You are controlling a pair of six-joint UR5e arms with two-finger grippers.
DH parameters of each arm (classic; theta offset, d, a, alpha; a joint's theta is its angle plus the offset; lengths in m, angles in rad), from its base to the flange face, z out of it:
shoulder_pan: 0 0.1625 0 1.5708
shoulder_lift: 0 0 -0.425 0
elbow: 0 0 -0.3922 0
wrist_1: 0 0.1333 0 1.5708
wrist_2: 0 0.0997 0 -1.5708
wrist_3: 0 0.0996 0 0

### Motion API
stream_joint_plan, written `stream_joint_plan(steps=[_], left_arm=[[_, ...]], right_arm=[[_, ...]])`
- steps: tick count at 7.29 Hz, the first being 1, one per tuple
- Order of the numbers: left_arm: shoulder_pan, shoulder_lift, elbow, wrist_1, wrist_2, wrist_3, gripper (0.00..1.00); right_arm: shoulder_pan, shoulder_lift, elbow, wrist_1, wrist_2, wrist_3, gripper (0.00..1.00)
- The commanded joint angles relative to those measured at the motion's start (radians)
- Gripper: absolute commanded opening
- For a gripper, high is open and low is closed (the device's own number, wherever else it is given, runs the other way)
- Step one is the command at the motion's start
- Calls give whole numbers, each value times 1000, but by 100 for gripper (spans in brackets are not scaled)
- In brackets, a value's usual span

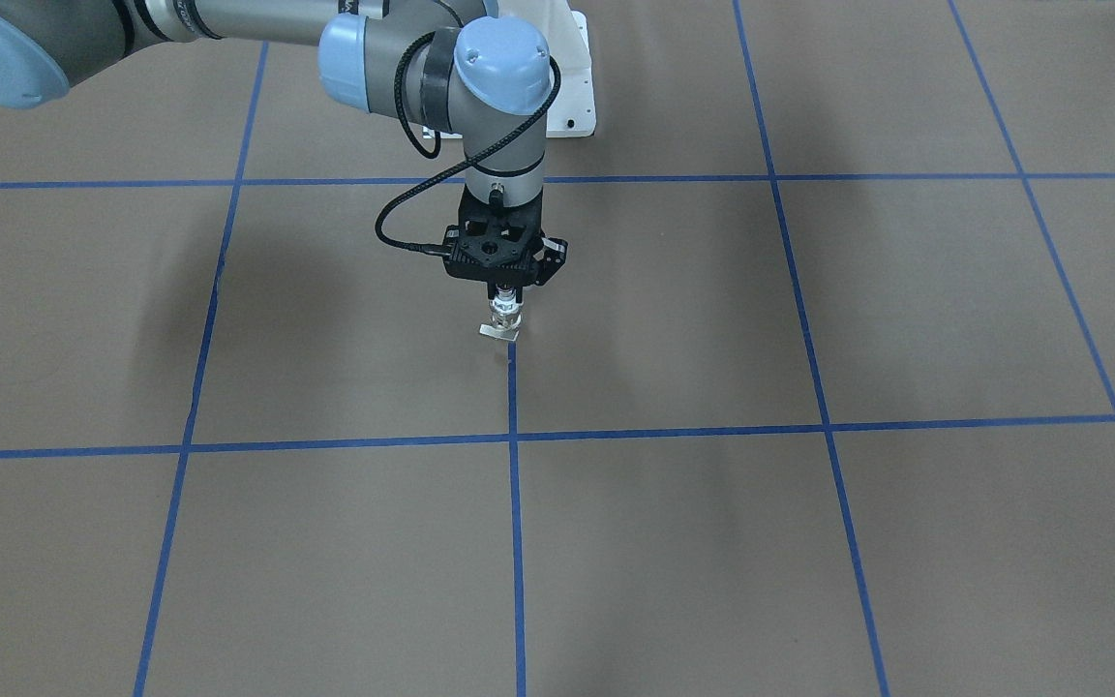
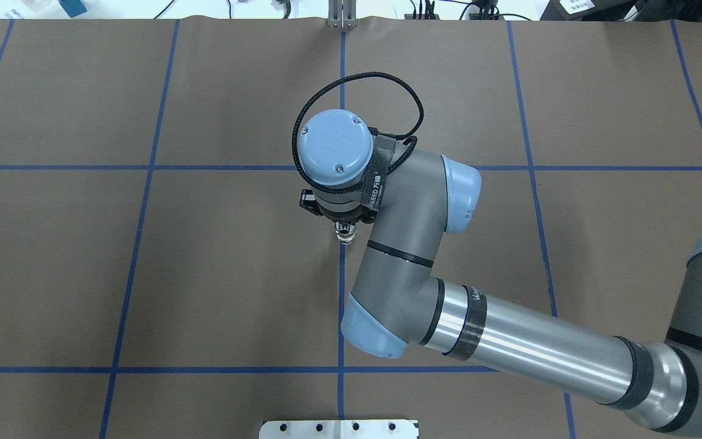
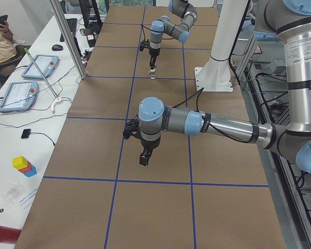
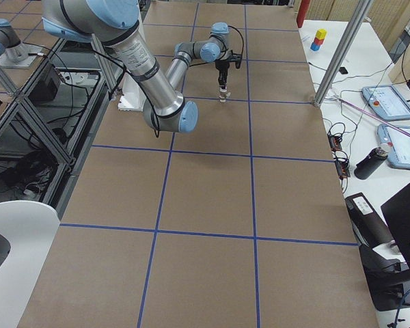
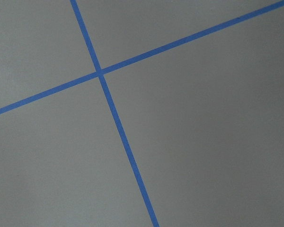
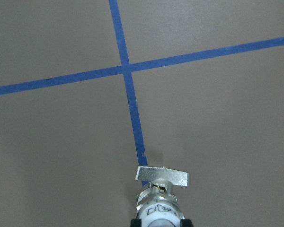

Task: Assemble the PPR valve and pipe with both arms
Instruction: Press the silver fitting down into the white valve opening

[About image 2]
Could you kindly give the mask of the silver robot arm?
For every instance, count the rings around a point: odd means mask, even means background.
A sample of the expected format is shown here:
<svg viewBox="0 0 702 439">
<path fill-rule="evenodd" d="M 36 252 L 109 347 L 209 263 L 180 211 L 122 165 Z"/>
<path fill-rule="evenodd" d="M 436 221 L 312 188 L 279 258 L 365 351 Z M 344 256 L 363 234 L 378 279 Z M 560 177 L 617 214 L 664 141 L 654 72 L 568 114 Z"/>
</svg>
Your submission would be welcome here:
<svg viewBox="0 0 702 439">
<path fill-rule="evenodd" d="M 424 155 L 395 175 L 401 208 L 461 173 L 491 207 L 479 227 L 413 244 L 445 214 L 380 216 L 349 290 L 348 344 L 396 359 L 422 345 L 494 370 L 480 418 L 536 423 L 564 409 L 571 437 L 702 437 L 702 170 L 472 173 Z"/>
</svg>

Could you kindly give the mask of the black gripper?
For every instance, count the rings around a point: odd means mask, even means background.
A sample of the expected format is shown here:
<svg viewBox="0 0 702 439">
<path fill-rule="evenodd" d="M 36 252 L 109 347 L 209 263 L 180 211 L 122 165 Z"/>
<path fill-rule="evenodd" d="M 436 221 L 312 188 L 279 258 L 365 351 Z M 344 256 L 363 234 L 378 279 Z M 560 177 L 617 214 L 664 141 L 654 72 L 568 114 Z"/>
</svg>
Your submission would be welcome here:
<svg viewBox="0 0 702 439">
<path fill-rule="evenodd" d="M 327 218 L 334 223 L 374 223 L 378 217 L 377 211 L 371 210 L 359 202 L 334 204 L 329 203 L 319 195 L 322 193 L 314 192 L 312 189 L 302 189 L 300 208 L 315 216 Z"/>
</svg>

